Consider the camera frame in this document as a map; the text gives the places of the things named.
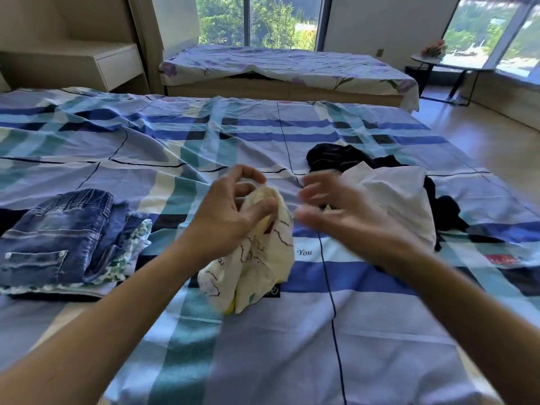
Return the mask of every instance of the bed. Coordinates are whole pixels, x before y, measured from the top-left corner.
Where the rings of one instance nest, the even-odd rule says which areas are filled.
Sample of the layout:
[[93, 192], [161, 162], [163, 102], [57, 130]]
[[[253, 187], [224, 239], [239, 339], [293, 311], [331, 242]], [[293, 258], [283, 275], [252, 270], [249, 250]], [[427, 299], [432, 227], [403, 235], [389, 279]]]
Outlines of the bed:
[[[152, 245], [138, 267], [181, 233], [230, 165], [263, 171], [294, 210], [315, 144], [393, 154], [428, 170], [470, 224], [442, 234], [442, 258], [540, 326], [540, 216], [401, 109], [18, 90], [0, 95], [0, 139], [0, 207], [28, 208], [81, 183], [108, 190], [152, 216]], [[323, 235], [327, 285], [318, 234], [295, 224], [293, 235], [288, 281], [240, 315], [215, 313], [188, 281], [104, 402], [343, 403], [335, 329], [349, 403], [499, 403], [412, 290]], [[1, 297], [0, 370], [90, 305]]]
[[368, 55], [197, 45], [165, 60], [160, 72], [170, 96], [419, 108], [416, 81]]

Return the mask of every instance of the bed frame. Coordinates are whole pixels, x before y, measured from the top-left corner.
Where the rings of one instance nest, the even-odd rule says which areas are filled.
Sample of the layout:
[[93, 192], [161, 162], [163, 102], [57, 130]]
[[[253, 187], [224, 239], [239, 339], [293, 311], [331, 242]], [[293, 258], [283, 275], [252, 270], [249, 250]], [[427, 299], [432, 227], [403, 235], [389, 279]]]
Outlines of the bed frame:
[[287, 81], [220, 78], [210, 81], [167, 86], [168, 96], [189, 96], [195, 98], [250, 98], [278, 101], [330, 101], [343, 104], [366, 104], [394, 106], [399, 108], [401, 95], [355, 94], [330, 89], [312, 88]]

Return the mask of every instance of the white fabric with drawings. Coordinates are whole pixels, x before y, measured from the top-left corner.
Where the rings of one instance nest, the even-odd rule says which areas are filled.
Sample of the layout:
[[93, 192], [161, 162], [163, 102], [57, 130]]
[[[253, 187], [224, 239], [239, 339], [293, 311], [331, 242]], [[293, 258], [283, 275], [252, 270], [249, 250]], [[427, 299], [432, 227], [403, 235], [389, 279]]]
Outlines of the white fabric with drawings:
[[346, 170], [343, 182], [361, 190], [401, 226], [430, 249], [437, 234], [428, 195], [424, 189], [426, 170], [420, 166], [371, 169], [365, 162]]
[[294, 263], [293, 219], [279, 192], [261, 186], [246, 197], [240, 211], [267, 197], [278, 200], [277, 216], [262, 219], [239, 248], [199, 272], [200, 290], [217, 311], [241, 313], [289, 277]]

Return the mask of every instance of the jeans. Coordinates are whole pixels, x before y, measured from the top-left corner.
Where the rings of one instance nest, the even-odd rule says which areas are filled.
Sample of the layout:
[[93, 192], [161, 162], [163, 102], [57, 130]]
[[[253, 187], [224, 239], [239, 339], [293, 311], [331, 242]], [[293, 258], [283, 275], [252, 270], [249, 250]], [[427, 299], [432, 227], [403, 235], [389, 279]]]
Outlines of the jeans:
[[53, 197], [28, 211], [0, 238], [0, 286], [90, 282], [123, 251], [147, 217], [129, 213], [103, 190]]

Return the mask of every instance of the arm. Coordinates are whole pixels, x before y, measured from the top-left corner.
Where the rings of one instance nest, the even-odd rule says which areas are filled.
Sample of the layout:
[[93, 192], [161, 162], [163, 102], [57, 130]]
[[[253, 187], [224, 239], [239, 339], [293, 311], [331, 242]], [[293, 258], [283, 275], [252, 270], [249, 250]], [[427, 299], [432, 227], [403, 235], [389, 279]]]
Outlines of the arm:
[[[403, 279], [509, 404], [540, 403], [540, 332], [500, 305], [370, 206], [333, 172], [304, 178], [296, 214], [369, 262]], [[340, 211], [315, 206], [332, 204]]]
[[95, 405], [180, 287], [235, 250], [277, 209], [275, 199], [264, 199], [240, 213], [240, 198], [255, 189], [237, 183], [241, 177], [265, 182], [259, 171], [236, 166], [212, 184], [192, 223], [168, 249], [0, 376], [2, 400]]

